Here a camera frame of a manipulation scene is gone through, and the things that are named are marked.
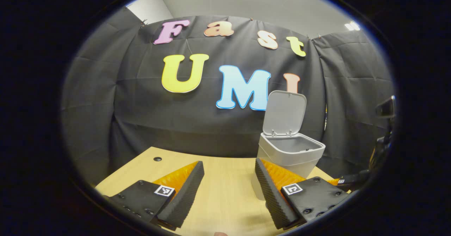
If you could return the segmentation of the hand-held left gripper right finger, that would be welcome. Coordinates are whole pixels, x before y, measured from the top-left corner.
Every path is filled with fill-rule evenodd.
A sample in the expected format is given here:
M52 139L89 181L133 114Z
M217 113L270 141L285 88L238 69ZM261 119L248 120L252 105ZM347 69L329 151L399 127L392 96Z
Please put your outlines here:
M255 160L255 175L277 229L290 229L324 215L344 202L350 191L338 180L303 178L263 159Z

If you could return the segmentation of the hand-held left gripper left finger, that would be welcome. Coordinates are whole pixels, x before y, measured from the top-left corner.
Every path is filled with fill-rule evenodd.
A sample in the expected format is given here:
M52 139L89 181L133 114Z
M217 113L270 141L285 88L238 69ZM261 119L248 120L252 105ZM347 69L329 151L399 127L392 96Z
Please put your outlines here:
M203 162L196 161L153 182L138 180L106 199L142 224L177 229L187 218L203 177Z

